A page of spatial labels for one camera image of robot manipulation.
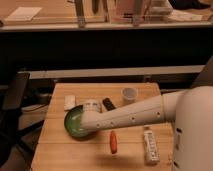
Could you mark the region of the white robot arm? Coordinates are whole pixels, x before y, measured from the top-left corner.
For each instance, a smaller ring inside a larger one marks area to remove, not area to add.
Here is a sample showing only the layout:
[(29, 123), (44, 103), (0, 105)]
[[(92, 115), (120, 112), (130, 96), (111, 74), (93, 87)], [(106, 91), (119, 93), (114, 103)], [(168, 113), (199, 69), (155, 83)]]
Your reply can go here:
[(86, 109), (89, 132), (174, 123), (172, 171), (213, 171), (213, 86), (158, 95), (104, 113)]

